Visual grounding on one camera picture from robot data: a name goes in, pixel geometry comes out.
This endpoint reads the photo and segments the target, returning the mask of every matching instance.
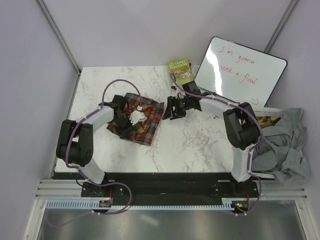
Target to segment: red plaid fabric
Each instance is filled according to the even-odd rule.
[[[140,104],[140,98],[137,94],[127,93],[124,98],[129,102],[128,109],[124,109],[128,113],[132,113]],[[162,115],[165,110],[165,103],[159,103],[147,97],[141,97],[141,101],[142,111],[147,119],[143,123],[138,122],[137,126],[132,129],[132,131],[129,133],[128,138],[126,139],[137,144],[150,146],[154,138],[157,126],[162,119]],[[107,129],[110,132],[117,134],[115,126],[113,124],[110,123]]]

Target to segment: white marble surface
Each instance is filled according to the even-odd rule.
[[[167,66],[84,67],[72,105],[70,119],[94,110],[102,100],[105,86],[115,79],[134,83],[141,95],[165,102],[174,95]],[[125,83],[116,82],[105,95],[109,102],[115,94],[135,93]],[[233,155],[224,122],[210,113],[187,111],[186,117],[162,120],[151,146],[119,139],[106,129],[94,134],[94,154],[105,172],[231,172]],[[72,172],[59,159],[56,172]]]

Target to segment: gray cloth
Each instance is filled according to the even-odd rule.
[[[283,110],[275,126],[262,129],[264,142],[253,152],[253,172],[272,173],[281,185],[307,181],[310,167],[301,152],[307,140],[307,128],[300,122],[302,114],[301,108]]]

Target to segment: book cover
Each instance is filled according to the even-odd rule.
[[[176,78],[176,83],[180,86],[194,80],[192,77],[188,59],[170,61],[168,63],[169,73],[173,73]]]

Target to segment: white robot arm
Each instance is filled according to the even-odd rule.
[[[183,90],[191,95],[186,95],[183,98],[168,97],[167,108],[162,119],[183,118],[186,116],[186,110],[189,109],[211,113],[223,119],[228,140],[232,145],[233,168],[231,175],[240,184],[250,179],[253,147],[260,136],[255,122],[243,111],[245,110],[255,118],[251,105],[247,102],[242,104],[230,102],[209,95],[210,93],[201,94],[194,81],[184,84]],[[274,179],[272,174],[254,173],[254,175]]]
[[[94,183],[101,184],[105,178],[105,172],[93,159],[94,132],[106,123],[113,123],[116,132],[122,137],[127,137],[137,122],[143,122],[146,119],[144,113],[138,110],[131,114],[125,113],[126,104],[127,101],[123,96],[115,95],[112,102],[104,102],[104,106],[99,106],[88,119],[85,117],[84,120],[82,117],[77,120],[63,121],[56,156],[66,161],[67,166],[77,168]],[[73,138],[78,137],[78,140],[71,139],[72,132],[77,125],[78,128]]]

